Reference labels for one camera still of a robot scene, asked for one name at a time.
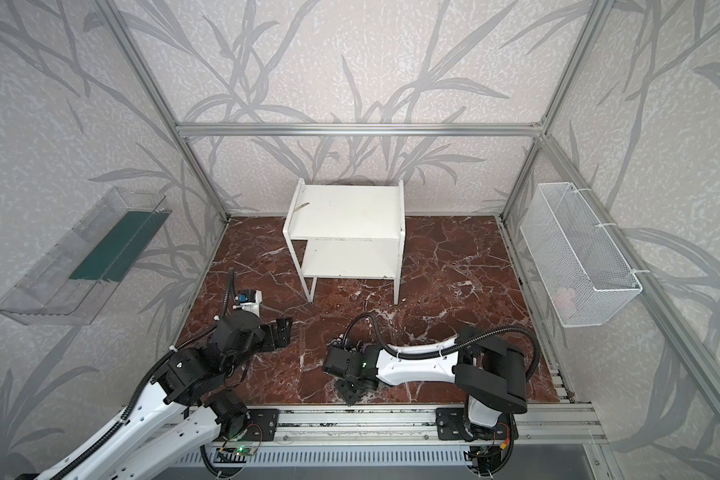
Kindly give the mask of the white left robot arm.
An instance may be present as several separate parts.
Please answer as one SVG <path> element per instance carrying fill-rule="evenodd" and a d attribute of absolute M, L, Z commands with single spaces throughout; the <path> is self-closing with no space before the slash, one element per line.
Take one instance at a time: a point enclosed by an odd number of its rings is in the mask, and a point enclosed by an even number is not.
<path fill-rule="evenodd" d="M 216 439 L 255 444 L 274 435 L 274 410 L 251 412 L 226 386 L 253 357 L 285 348 L 293 321 L 263 323 L 262 294 L 235 289 L 230 273 L 211 327 L 173 346 L 144 375 L 123 410 L 40 479 L 152 479 Z"/>

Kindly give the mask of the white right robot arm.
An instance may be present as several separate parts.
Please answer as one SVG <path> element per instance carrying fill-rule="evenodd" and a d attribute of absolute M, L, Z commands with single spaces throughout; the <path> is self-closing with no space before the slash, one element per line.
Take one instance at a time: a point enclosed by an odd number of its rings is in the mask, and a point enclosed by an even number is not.
<path fill-rule="evenodd" d="M 466 394 L 458 420 L 441 421 L 441 440 L 466 442 L 500 438 L 508 452 L 517 438 L 514 417 L 525 414 L 526 384 L 541 360 L 535 333 L 507 325 L 479 333 L 467 328 L 444 341 L 392 346 L 383 338 L 379 317 L 363 313 L 327 347 L 323 371 L 348 406 L 379 386 L 408 383 L 454 385 Z"/>

